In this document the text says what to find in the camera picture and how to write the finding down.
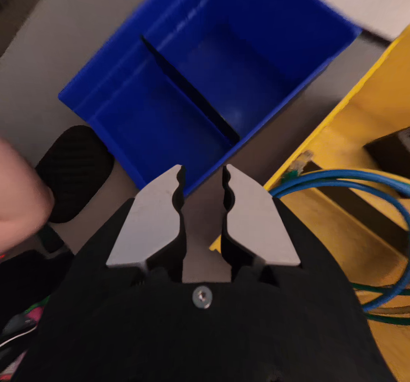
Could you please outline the yellow plastic bin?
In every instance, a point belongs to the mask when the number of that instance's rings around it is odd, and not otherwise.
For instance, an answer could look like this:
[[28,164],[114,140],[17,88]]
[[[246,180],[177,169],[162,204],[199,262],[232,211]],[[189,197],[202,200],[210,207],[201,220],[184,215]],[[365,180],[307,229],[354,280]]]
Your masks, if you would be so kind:
[[[313,151],[315,166],[323,169],[376,170],[376,163],[362,146],[409,125],[409,27],[393,41],[369,72],[329,113],[294,154],[266,183],[278,184],[284,167],[305,150]],[[300,217],[331,252],[351,280],[372,285],[398,278],[405,266],[399,234],[383,239],[372,227],[342,208],[342,200],[331,200],[319,189],[291,194],[285,205]]]

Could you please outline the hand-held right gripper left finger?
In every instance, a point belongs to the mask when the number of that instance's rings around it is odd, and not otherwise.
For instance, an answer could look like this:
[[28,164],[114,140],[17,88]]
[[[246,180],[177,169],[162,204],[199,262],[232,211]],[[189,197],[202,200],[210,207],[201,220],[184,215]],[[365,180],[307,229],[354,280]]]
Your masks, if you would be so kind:
[[185,174],[185,167],[177,164],[139,191],[106,267],[136,267],[145,275],[163,268],[172,281],[182,281],[187,253],[182,215]]

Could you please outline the patterned cloth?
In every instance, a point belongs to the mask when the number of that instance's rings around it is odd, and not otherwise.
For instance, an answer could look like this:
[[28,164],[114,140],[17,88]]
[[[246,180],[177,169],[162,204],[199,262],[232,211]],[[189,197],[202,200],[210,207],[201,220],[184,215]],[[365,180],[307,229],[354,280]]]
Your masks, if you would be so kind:
[[49,296],[13,316],[4,326],[0,336],[0,380],[9,382],[26,355],[38,332]]

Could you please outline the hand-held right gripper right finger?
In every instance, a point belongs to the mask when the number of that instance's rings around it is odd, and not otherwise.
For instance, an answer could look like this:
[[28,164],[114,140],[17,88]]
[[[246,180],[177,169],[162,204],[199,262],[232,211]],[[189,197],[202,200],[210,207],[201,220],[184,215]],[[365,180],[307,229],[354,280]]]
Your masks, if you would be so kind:
[[227,164],[222,185],[225,215],[221,255],[235,280],[243,267],[298,267],[301,264],[272,195],[247,174]]

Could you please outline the black oval pad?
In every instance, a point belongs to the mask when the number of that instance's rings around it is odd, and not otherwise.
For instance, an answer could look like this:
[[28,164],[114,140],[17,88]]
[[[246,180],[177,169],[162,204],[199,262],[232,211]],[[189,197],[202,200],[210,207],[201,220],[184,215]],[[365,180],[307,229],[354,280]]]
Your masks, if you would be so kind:
[[75,218],[105,184],[115,159],[93,129],[76,125],[67,129],[35,167],[54,196],[49,222]]

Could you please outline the person's left forearm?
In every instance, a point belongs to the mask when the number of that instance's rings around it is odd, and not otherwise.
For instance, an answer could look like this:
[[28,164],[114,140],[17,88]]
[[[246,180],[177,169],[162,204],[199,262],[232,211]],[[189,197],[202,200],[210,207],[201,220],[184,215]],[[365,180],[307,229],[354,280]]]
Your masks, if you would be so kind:
[[54,195],[36,170],[5,139],[0,139],[0,251],[9,251],[48,221]]

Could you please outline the blue plastic bin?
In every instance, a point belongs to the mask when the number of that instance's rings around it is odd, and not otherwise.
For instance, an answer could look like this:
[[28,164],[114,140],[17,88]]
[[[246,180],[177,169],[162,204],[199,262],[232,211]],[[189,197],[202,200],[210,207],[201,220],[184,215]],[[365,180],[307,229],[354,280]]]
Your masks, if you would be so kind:
[[[179,164],[189,195],[360,33],[321,0],[144,0],[59,100],[139,189]],[[141,35],[230,123],[238,144],[171,83]]]

